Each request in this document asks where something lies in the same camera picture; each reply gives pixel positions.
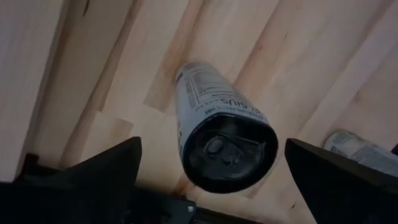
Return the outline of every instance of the celsius can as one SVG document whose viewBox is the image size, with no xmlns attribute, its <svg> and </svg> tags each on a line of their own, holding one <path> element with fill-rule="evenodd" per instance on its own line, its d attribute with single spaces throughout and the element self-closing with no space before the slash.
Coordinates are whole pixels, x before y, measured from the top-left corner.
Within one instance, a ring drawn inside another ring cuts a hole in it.
<svg viewBox="0 0 398 224">
<path fill-rule="evenodd" d="M 179 152 L 187 177 L 221 194 L 263 178 L 278 149 L 266 117 L 209 63 L 184 65 L 175 82 Z"/>
</svg>

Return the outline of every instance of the can label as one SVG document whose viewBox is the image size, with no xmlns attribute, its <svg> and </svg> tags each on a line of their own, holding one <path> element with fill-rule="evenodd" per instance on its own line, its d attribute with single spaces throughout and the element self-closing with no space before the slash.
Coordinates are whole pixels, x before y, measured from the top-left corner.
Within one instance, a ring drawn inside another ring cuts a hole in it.
<svg viewBox="0 0 398 224">
<path fill-rule="evenodd" d="M 269 125 L 266 117 L 206 62 L 184 65 L 176 75 L 180 155 L 191 132 L 216 113 L 244 116 Z"/>
<path fill-rule="evenodd" d="M 324 148 L 364 166 L 398 177 L 398 156 L 354 133 L 337 131 L 326 140 Z"/>
</svg>

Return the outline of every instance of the can lid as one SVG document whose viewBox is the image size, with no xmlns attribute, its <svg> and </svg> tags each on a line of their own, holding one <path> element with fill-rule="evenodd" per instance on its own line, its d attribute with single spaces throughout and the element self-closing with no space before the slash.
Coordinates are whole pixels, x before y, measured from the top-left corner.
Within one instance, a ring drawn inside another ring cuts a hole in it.
<svg viewBox="0 0 398 224">
<path fill-rule="evenodd" d="M 222 114 L 193 132 L 183 165 L 197 186 L 213 193 L 231 193 L 259 181 L 271 168 L 276 153 L 277 138 L 271 127 Z"/>
</svg>

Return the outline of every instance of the energy drink can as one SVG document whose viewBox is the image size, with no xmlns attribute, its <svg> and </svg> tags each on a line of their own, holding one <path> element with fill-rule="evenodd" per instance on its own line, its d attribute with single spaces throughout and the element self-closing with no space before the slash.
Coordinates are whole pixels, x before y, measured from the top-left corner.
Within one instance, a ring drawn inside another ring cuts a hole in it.
<svg viewBox="0 0 398 224">
<path fill-rule="evenodd" d="M 220 194 L 263 178 L 278 149 L 266 117 L 207 62 L 184 65 L 175 82 L 179 153 L 187 177 Z"/>
</svg>

